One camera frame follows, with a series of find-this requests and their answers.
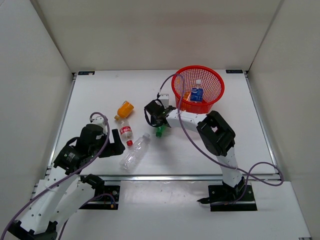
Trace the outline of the red label clear bottle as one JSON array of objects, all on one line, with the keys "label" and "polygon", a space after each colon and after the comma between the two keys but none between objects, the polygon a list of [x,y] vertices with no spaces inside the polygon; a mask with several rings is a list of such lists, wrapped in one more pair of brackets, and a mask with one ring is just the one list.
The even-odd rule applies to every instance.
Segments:
[{"label": "red label clear bottle", "polygon": [[120,118],[118,127],[121,139],[128,147],[131,147],[133,145],[133,132],[129,121],[126,118]]}]

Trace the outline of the green plastic bottle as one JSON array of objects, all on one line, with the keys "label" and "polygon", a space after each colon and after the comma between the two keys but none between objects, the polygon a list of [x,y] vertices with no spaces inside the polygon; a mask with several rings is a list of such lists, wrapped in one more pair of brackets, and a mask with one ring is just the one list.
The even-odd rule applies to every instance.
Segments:
[{"label": "green plastic bottle", "polygon": [[155,136],[157,138],[162,138],[164,133],[166,132],[166,130],[168,129],[169,127],[166,126],[166,125],[162,125],[162,126],[159,126],[157,129],[156,129],[156,132],[155,132]]}]

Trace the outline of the clear plastic water bottle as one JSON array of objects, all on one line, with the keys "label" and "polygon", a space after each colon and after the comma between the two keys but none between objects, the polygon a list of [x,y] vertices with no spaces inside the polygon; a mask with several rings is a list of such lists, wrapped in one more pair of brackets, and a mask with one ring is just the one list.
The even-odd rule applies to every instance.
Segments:
[{"label": "clear plastic water bottle", "polygon": [[150,135],[148,133],[144,133],[137,139],[120,161],[120,168],[128,173],[133,172],[145,156],[150,140]]}]

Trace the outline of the large orange bottle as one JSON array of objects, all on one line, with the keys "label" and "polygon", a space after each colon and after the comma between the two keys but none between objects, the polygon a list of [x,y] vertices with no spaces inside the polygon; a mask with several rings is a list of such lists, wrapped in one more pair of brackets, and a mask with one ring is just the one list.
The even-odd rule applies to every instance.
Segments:
[{"label": "large orange bottle", "polygon": [[134,106],[130,102],[124,101],[121,107],[117,110],[117,114],[114,116],[114,119],[119,120],[120,118],[127,118],[133,110]]}]

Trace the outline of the small orange juice bottle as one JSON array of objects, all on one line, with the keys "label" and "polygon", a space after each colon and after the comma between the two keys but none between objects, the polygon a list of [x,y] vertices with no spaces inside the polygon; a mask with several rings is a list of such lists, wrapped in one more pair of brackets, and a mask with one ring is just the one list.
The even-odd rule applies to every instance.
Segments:
[{"label": "small orange juice bottle", "polygon": [[191,97],[191,92],[186,92],[183,96],[183,99],[186,100],[186,101],[189,101],[190,100],[190,97]]}]

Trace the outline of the blue label water bottle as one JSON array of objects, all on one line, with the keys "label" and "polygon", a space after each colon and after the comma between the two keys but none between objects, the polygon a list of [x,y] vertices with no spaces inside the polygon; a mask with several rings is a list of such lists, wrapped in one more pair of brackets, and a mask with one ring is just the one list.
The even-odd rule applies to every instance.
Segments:
[{"label": "blue label water bottle", "polygon": [[195,81],[195,85],[191,90],[190,101],[195,103],[201,103],[203,101],[203,89],[201,79],[197,79]]}]

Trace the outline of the red mesh plastic basket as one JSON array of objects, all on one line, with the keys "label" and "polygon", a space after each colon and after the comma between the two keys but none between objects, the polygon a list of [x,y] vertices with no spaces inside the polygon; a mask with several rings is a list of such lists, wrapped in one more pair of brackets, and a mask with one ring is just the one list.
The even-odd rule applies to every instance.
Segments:
[{"label": "red mesh plastic basket", "polygon": [[222,77],[200,65],[178,70],[172,77],[171,87],[180,110],[196,114],[207,114],[225,91]]}]

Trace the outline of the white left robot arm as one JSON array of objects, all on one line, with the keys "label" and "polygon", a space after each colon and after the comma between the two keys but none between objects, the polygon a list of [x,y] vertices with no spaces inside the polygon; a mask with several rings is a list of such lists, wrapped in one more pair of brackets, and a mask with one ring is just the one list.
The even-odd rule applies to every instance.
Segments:
[{"label": "white left robot arm", "polygon": [[49,175],[40,180],[36,195],[13,217],[2,235],[11,233],[20,240],[55,240],[58,231],[87,202],[108,196],[104,181],[97,175],[80,176],[96,158],[119,156],[125,150],[119,131],[92,121],[80,136],[71,138],[55,158]]}]

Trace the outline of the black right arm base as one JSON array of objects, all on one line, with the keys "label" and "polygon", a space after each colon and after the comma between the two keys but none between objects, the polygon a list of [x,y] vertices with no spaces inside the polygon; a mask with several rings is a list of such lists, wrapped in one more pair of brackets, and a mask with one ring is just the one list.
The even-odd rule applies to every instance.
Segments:
[{"label": "black right arm base", "polygon": [[211,212],[249,212],[257,211],[254,191],[251,185],[247,185],[245,191],[233,196],[222,185],[209,185],[208,197],[197,200],[198,203],[209,205]]}]

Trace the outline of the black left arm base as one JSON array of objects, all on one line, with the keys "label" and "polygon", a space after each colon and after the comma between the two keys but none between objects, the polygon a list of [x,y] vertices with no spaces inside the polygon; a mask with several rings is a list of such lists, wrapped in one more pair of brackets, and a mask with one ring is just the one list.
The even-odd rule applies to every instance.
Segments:
[{"label": "black left arm base", "polygon": [[110,210],[119,208],[121,184],[119,181],[105,181],[95,190],[93,199],[81,206],[80,210]]}]

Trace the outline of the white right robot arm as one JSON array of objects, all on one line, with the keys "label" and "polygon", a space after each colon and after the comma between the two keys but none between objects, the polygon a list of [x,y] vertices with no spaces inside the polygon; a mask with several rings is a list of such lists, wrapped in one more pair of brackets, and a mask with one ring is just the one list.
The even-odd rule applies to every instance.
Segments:
[{"label": "white right robot arm", "polygon": [[171,105],[164,107],[155,99],[144,107],[144,115],[147,123],[155,128],[180,127],[199,133],[205,148],[217,157],[226,197],[236,200],[242,195],[245,180],[235,157],[236,134],[217,111],[212,110],[207,114],[191,113]]}]

